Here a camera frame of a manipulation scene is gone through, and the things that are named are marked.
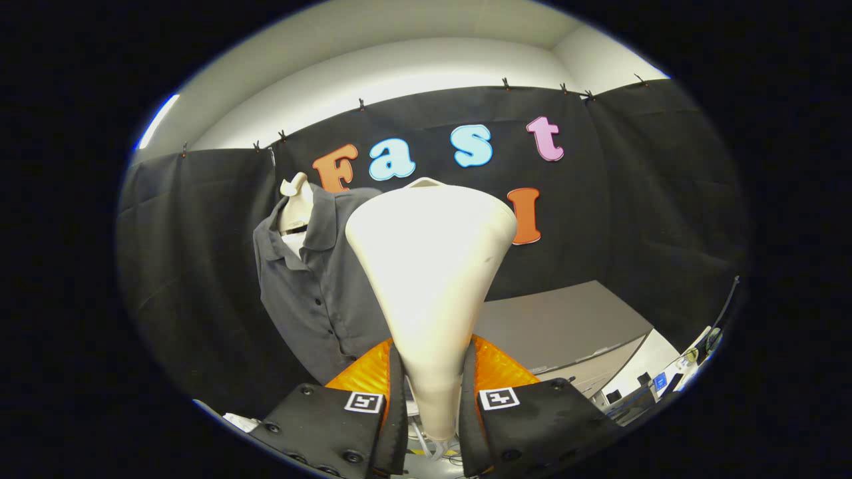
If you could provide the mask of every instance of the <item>mannequin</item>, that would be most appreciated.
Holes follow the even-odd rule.
[[[280,191],[290,197],[278,218],[278,231],[281,236],[286,236],[292,230],[308,225],[314,208],[314,192],[308,185],[308,176],[301,171],[293,176],[292,182],[281,182]]]

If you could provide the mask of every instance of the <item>mannequin neck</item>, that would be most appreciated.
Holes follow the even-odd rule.
[[[278,218],[278,231],[284,236],[291,230],[303,231],[310,221],[311,211],[314,209],[314,192],[306,182],[302,184],[299,193],[290,197],[287,204],[281,209]]]

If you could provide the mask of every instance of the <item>gray polo shirt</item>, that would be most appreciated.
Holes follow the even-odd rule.
[[[380,194],[374,188],[329,193],[314,184],[314,208],[298,257],[281,239],[278,216],[289,198],[255,228],[261,301],[275,327],[321,384],[390,338],[370,281],[346,241],[355,208]]]

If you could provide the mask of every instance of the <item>black backdrop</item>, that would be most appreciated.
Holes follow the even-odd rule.
[[[559,126],[565,151],[543,160],[529,122]],[[490,131],[492,159],[460,167],[450,133]],[[417,168],[373,180],[370,147],[398,137]],[[747,270],[751,235],[734,161],[695,102],[671,80],[637,83],[589,100],[556,89],[473,87],[409,95],[328,118],[271,148],[276,180],[297,171],[320,183],[315,159],[345,144],[347,188],[400,188],[420,176],[506,194],[536,188],[541,240],[509,249],[487,301],[599,280],[642,314],[676,349],[716,319],[733,279]]]
[[[559,126],[559,161],[543,160],[526,131],[539,116]],[[463,124],[491,131],[487,164],[453,159],[450,133]],[[379,182],[368,173],[369,150],[391,137],[407,141],[417,168]],[[486,300],[599,280],[685,349],[746,272],[748,225],[732,160],[670,80],[594,100],[534,88],[429,92],[341,113],[259,152],[136,164],[118,221],[130,310],[178,385],[217,411],[261,417],[311,380],[260,303],[250,237],[281,180],[303,171],[321,184],[314,160],[349,143],[359,155],[348,188],[389,191],[429,176],[509,206],[511,190],[540,191],[542,238],[509,249]]]

